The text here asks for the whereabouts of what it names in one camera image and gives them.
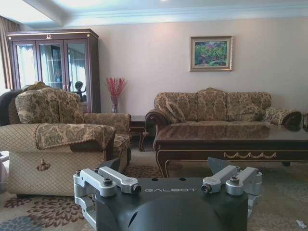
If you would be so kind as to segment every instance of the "crown molding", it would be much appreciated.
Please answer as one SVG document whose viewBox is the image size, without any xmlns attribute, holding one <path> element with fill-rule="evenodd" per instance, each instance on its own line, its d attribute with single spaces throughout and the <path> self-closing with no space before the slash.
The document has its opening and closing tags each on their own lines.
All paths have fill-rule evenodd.
<svg viewBox="0 0 308 231">
<path fill-rule="evenodd" d="M 228 5 L 220 7 L 76 13 L 66 17 L 63 25 L 98 26 L 306 16 L 308 16 L 308 3 Z"/>
</svg>

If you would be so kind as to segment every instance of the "sofa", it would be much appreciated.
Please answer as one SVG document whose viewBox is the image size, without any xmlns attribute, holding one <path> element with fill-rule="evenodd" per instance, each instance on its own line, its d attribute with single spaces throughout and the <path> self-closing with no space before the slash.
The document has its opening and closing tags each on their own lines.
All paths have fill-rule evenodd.
<svg viewBox="0 0 308 231">
<path fill-rule="evenodd" d="M 154 100 L 154 109 L 147 113 L 146 121 L 156 125 L 155 141 L 161 130 L 166 133 L 170 130 L 168 127 L 174 126 L 179 126 L 182 131 L 187 130 L 183 126 L 196 126 L 201 132 L 210 127 L 209 129 L 215 128 L 216 133 L 219 133 L 219 127 L 223 126 L 224 133 L 219 136 L 228 138 L 230 134 L 241 135 L 238 130 L 247 135 L 247 128 L 265 124 L 287 127 L 300 124 L 302 115 L 299 111 L 273 108 L 271 102 L 272 97 L 266 92 L 224 92 L 215 88 L 207 88 L 197 93 L 161 92 Z M 232 132 L 225 129 L 228 126 L 232 126 Z M 264 129 L 262 132 L 262 136 L 267 135 Z"/>
<path fill-rule="evenodd" d="M 7 191 L 73 196 L 73 174 L 119 157 L 128 165 L 130 115 L 83 113 L 78 95 L 37 85 L 0 96 L 0 150 L 10 152 Z"/>
</svg>

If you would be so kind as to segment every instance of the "bolt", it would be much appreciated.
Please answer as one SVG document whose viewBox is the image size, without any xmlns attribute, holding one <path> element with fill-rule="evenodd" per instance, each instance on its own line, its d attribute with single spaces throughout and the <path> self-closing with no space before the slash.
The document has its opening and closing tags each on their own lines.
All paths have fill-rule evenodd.
<svg viewBox="0 0 308 231">
<path fill-rule="evenodd" d="M 138 184 L 135 184 L 132 188 L 133 195 L 138 195 L 141 192 L 141 186 Z"/>
<path fill-rule="evenodd" d="M 239 184 L 240 183 L 240 179 L 238 177 L 231 177 L 230 178 L 230 182 L 232 184 Z"/>
<path fill-rule="evenodd" d="M 208 194 L 209 192 L 212 191 L 212 187 L 211 187 L 211 185 L 209 185 L 209 184 L 203 184 L 203 185 L 201 186 L 201 190 L 202 190 L 205 194 Z"/>
<path fill-rule="evenodd" d="M 112 185 L 112 180 L 110 178 L 105 178 L 103 183 L 105 186 L 110 186 Z"/>
</svg>

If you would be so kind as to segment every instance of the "china cabinet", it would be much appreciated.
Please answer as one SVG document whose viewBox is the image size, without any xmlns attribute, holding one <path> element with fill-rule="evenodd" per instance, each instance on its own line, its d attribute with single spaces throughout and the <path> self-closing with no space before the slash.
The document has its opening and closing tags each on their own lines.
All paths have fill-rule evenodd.
<svg viewBox="0 0 308 231">
<path fill-rule="evenodd" d="M 85 112 L 101 112 L 98 35 L 90 29 L 7 34 L 15 89 L 43 81 L 76 93 Z"/>
</svg>

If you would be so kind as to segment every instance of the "painting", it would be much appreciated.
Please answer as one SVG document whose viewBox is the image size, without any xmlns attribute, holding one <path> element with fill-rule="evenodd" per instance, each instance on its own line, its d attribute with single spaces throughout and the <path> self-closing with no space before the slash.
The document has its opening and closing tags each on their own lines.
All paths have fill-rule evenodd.
<svg viewBox="0 0 308 231">
<path fill-rule="evenodd" d="M 232 36 L 191 37 L 190 71 L 231 71 Z"/>
</svg>

